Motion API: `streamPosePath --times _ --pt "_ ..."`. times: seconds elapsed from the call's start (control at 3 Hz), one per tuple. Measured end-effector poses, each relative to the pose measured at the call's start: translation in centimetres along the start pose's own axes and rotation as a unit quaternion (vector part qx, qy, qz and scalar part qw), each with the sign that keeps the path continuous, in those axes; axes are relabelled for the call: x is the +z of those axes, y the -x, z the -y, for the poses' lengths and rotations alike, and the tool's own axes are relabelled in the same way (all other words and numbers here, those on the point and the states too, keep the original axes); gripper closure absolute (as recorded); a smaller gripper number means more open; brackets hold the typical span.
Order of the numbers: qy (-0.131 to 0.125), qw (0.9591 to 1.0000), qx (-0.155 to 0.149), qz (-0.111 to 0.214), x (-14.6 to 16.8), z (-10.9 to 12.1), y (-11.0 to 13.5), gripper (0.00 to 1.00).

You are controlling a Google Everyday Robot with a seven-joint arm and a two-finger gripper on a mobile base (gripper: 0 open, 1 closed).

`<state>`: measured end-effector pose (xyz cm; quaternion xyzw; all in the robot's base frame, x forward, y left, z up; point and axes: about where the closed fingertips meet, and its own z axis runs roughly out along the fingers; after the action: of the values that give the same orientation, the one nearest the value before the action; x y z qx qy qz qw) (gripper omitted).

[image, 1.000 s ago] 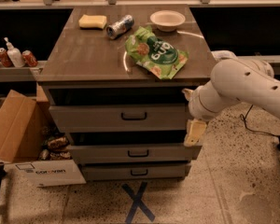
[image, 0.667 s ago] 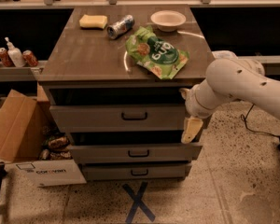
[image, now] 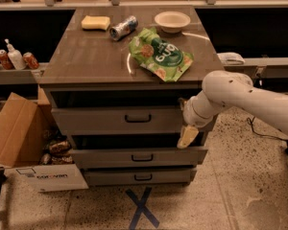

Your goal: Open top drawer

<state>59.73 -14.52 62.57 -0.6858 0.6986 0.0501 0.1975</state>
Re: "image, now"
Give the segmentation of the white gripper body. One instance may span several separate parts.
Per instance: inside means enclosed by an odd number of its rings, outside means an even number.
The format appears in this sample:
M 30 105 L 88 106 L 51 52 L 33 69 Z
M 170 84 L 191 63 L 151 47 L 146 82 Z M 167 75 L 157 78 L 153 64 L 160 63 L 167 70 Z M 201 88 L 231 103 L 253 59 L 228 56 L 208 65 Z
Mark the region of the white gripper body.
M 184 104 L 182 116 L 192 127 L 205 127 L 218 113 L 219 105 L 210 101 L 205 93 L 199 93 Z

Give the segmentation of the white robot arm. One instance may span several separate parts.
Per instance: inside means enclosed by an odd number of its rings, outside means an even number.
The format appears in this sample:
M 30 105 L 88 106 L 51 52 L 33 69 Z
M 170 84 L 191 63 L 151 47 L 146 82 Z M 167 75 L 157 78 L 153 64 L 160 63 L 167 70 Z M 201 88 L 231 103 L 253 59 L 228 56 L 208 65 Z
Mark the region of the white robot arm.
M 245 110 L 288 136 L 288 95 L 256 88 L 245 74 L 213 71 L 204 77 L 202 91 L 182 102 L 184 125 L 177 147 L 187 148 L 200 128 L 232 106 Z

